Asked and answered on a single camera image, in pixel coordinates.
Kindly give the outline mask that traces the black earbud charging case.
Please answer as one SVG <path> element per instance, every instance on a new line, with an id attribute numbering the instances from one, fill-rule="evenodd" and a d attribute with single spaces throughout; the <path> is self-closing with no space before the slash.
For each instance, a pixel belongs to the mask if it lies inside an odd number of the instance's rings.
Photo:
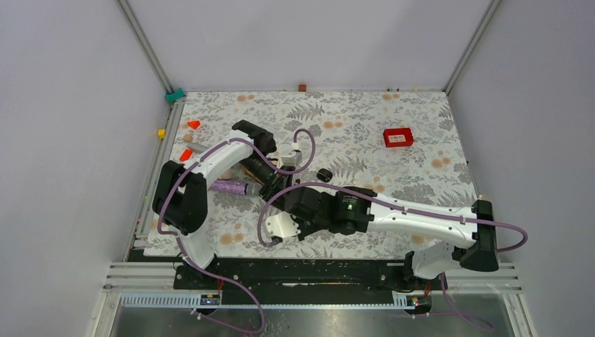
<path id="1" fill-rule="evenodd" d="M 321 168 L 317 171 L 316 177 L 324 183 L 329 183 L 333 179 L 333 173 L 326 168 Z"/>

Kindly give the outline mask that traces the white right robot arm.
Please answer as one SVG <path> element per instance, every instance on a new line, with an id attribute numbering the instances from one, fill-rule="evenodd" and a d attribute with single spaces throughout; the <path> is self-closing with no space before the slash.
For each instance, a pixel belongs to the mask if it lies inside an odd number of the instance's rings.
<path id="1" fill-rule="evenodd" d="M 343 235 L 407 232 L 436 239 L 435 245 L 406 255 L 402 278 L 412 289 L 456 268 L 475 272 L 499 269 L 495 228 L 489 225 L 493 220 L 489 201 L 455 208 L 392 199 L 355 186 L 332 189 L 330 194 L 295 185 L 283 194 L 281 202 L 274 203 L 296 221 L 298 239 L 320 230 Z"/>

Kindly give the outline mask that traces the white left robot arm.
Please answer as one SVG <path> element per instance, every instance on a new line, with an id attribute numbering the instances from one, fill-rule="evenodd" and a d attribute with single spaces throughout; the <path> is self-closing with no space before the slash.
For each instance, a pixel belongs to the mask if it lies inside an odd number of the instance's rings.
<path id="1" fill-rule="evenodd" d="M 152 210 L 169 226 L 166 234 L 181 241 L 180 250 L 195 266 L 191 280 L 202 289 L 212 287 L 218 278 L 215 257 L 204 225 L 214 209 L 208 195 L 211 185 L 235 164 L 240 164 L 261 184 L 257 195 L 268 200 L 288 187 L 292 176 L 272 169 L 264 157 L 276 151 L 274 136 L 246 120 L 236 122 L 228 136 L 186 163 L 167 161 L 162 167 L 152 200 Z"/>

